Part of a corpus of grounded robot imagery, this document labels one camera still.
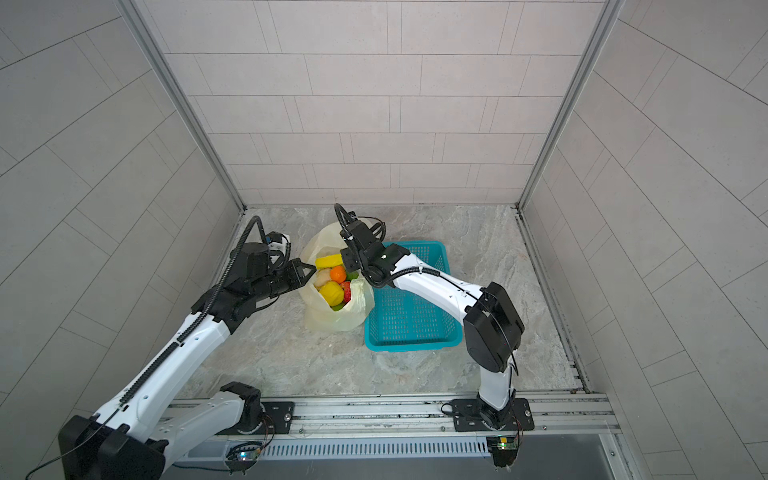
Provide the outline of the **cream white pear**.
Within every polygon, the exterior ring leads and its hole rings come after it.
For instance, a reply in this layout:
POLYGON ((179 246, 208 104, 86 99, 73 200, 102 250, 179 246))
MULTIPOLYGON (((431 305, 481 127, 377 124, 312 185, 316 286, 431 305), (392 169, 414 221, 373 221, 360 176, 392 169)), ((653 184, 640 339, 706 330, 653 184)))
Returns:
POLYGON ((331 280, 332 280, 331 269, 330 268, 320 269, 320 270, 317 271, 317 273, 316 273, 316 275, 314 277, 313 286, 317 290, 319 290, 320 288, 322 288, 326 283, 330 282, 331 280))

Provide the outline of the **yellow banana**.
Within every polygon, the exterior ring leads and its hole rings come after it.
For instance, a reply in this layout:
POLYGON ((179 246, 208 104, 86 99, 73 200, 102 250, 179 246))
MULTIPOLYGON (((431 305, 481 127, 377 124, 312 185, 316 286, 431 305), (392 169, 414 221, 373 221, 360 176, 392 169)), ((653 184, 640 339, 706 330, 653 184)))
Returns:
POLYGON ((332 254, 315 259, 315 266, 318 270, 332 269, 343 265, 344 261, 341 254, 332 254))

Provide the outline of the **orange tangerine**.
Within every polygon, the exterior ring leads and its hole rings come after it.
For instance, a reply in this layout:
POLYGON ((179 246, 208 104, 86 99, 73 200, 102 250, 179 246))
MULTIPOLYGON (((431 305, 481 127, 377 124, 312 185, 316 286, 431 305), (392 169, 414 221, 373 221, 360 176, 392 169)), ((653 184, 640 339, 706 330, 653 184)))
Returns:
POLYGON ((330 269, 330 279, 338 284, 347 281, 347 272, 344 266, 338 265, 330 269))

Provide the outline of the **red apple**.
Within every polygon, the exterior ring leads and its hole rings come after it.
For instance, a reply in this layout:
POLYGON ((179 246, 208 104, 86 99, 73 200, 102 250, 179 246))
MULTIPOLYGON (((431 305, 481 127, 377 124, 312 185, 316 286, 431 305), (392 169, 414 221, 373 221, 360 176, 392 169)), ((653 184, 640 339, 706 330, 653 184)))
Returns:
POLYGON ((343 289, 343 303, 347 304, 351 300, 351 297, 352 297, 351 282, 350 281, 345 281, 345 282, 341 283, 341 287, 343 289))

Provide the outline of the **yellow lemon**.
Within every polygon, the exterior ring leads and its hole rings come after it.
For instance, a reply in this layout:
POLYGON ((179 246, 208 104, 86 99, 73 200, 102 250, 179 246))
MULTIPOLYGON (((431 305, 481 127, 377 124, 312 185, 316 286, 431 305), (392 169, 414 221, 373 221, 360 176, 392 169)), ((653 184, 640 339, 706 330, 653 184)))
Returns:
POLYGON ((322 288, 318 290, 318 293, 331 308, 335 308, 344 304, 343 289, 340 284, 334 281, 326 283, 322 288))

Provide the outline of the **cream plastic bag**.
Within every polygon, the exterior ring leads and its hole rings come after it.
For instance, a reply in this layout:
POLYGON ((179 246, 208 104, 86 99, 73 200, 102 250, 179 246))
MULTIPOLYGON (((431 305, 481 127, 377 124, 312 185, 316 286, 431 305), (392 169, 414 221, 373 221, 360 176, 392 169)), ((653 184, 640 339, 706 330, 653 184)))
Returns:
POLYGON ((375 306, 373 288, 361 273, 352 272, 341 260, 346 248, 338 223, 317 233, 300 254, 316 272, 299 294, 305 303, 309 329, 345 332, 362 325, 375 306))

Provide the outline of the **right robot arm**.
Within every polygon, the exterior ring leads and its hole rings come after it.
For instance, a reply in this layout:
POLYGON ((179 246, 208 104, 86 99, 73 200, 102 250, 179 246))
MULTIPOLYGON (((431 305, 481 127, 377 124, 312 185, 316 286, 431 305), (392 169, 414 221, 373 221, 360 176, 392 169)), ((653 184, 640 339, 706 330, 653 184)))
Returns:
POLYGON ((482 287, 454 278, 399 244, 385 245, 386 224, 380 219, 368 225, 340 204, 334 210, 347 245, 341 251, 345 268, 361 273, 374 288, 419 296, 461 323, 467 351, 480 366, 478 415, 492 430, 521 430, 513 377, 519 373, 515 353, 525 326, 506 289, 495 282, 482 287))

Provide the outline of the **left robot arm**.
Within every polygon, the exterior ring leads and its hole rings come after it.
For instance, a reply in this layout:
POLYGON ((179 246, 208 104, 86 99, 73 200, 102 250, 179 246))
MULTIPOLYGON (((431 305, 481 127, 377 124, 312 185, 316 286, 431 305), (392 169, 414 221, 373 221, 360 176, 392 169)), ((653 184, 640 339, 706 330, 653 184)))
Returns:
POLYGON ((158 479, 215 434, 267 433, 259 389, 229 382, 170 421, 161 418, 202 362, 254 313, 305 286, 316 268, 272 241, 236 247, 219 282, 192 306, 179 331, 147 366, 90 417, 58 434, 68 479, 158 479))

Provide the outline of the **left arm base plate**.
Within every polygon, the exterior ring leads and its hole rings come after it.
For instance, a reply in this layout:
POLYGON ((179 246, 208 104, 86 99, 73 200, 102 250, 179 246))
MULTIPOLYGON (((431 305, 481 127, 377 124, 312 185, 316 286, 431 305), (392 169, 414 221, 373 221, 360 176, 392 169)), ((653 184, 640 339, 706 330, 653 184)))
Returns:
POLYGON ((218 435, 286 435, 291 429, 294 408, 294 402, 261 401, 258 408, 247 406, 238 423, 218 435))

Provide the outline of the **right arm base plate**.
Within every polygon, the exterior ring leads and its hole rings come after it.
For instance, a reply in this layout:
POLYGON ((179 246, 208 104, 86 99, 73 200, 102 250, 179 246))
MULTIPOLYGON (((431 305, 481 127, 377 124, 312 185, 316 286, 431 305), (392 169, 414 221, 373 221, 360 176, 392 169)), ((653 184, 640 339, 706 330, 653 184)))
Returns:
POLYGON ((479 397, 453 399, 444 404, 456 432, 527 432, 535 429, 533 414, 525 398, 511 398, 502 410, 495 410, 479 397))

